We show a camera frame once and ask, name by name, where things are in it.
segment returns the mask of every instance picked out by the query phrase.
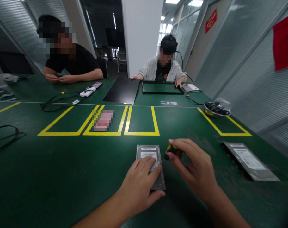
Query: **screwdriver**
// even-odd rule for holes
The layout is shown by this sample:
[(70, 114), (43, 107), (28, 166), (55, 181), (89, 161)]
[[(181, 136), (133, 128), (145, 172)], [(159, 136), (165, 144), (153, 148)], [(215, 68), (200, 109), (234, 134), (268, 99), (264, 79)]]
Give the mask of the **screwdriver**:
[(167, 152), (171, 152), (171, 153), (173, 153), (173, 154), (177, 154), (178, 151), (179, 151), (179, 148), (178, 148), (178, 147), (169, 144), (169, 146), (168, 146), (167, 149), (166, 149), (166, 153), (164, 154), (164, 159), (163, 159), (163, 161), (162, 161), (161, 164), (163, 164), (163, 162), (164, 162), (165, 160), (169, 160), (169, 157), (168, 157), (168, 155), (167, 155)]

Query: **black cap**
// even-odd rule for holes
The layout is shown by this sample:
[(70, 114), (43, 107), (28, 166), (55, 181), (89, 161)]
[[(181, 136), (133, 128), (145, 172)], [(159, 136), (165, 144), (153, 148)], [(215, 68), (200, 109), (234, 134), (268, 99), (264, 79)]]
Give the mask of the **black cap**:
[(161, 49), (164, 54), (174, 54), (176, 52), (176, 48), (178, 47), (178, 43), (173, 35), (165, 36), (161, 41)]

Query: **black cable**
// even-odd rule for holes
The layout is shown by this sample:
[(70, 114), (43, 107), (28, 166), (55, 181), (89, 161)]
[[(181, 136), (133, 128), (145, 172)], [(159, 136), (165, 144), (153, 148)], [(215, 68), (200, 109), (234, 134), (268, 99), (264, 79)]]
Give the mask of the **black cable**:
[(179, 51), (176, 51), (176, 52), (180, 53), (180, 56), (181, 56), (181, 59), (182, 59), (182, 72), (183, 72), (184, 74), (186, 74), (186, 72), (183, 71), (183, 58), (182, 58), (182, 54), (181, 54), (181, 52), (179, 52)]
[[(58, 111), (60, 109), (64, 109), (64, 108), (69, 108), (71, 106), (75, 106), (79, 103), (81, 103), (82, 101), (86, 100), (88, 97), (83, 97), (83, 99), (81, 99), (78, 103), (76, 104), (72, 104), (72, 105), (62, 105), (62, 104), (54, 104), (56, 102), (59, 102), (63, 99), (66, 99), (66, 98), (73, 98), (77, 95), (79, 95), (80, 93), (82, 92), (87, 92), (87, 91), (93, 91), (93, 90), (85, 90), (85, 91), (81, 91), (81, 92), (73, 92), (73, 93), (61, 93), (61, 94), (58, 94), (54, 97), (52, 97), (49, 101), (47, 101), (46, 103), (42, 103), (40, 104), (40, 106), (42, 107), (42, 110), (45, 111), (45, 112), (54, 112), (54, 111)], [(63, 98), (60, 98), (58, 100), (53, 100), (55, 99), (57, 96), (61, 96), (61, 95), (65, 95), (65, 94), (74, 94), (73, 96), (69, 96), (69, 97), (63, 97)]]
[(192, 100), (192, 99), (190, 98), (190, 96), (188, 95), (188, 93), (198, 93), (198, 92), (202, 92), (202, 90), (192, 90), (192, 91), (187, 92), (187, 93), (186, 93), (186, 99), (187, 99), (187, 100), (190, 100), (190, 101), (193, 101), (193, 102), (194, 102), (195, 104), (197, 104), (197, 105), (204, 105), (204, 104), (200, 104), (200, 103)]
[(18, 128), (15, 127), (15, 126), (12, 126), (12, 125), (3, 125), (3, 126), (0, 126), (0, 129), (1, 129), (1, 128), (4, 128), (4, 127), (13, 127), (13, 128), (15, 128), (15, 137), (14, 137), (11, 141), (7, 142), (5, 145), (1, 146), (0, 149), (8, 146), (10, 143), (12, 143), (13, 141), (15, 141), (15, 140), (18, 138), (19, 134), (20, 134)]

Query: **person's left hand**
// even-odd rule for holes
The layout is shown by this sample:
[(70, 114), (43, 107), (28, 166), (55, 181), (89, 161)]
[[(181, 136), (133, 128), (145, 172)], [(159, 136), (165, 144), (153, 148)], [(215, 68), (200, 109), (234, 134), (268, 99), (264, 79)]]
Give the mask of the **person's left hand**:
[(77, 82), (77, 78), (75, 75), (65, 75), (60, 77), (59, 81), (63, 83), (75, 83)]
[(129, 218), (145, 211), (166, 195), (162, 190), (150, 194), (150, 189), (162, 170), (162, 167), (158, 166), (149, 173), (155, 162), (155, 158), (151, 156), (136, 160), (130, 167), (122, 186), (116, 192), (121, 205), (125, 205), (123, 210)]
[(180, 86), (182, 88), (182, 83), (185, 82), (185, 77), (181, 76), (175, 81), (175, 87)]

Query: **office chair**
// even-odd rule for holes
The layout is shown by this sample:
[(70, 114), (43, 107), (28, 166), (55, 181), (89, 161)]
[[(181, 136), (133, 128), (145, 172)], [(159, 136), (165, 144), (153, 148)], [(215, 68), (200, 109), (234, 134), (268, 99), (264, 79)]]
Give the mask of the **office chair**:
[(122, 66), (126, 66), (126, 53), (125, 52), (118, 52), (118, 74), (119, 71), (122, 70)]
[(107, 71), (107, 62), (105, 59), (97, 59), (97, 63), (99, 64), (104, 78), (108, 78), (108, 71)]
[(34, 74), (22, 53), (0, 52), (0, 68), (4, 73)]

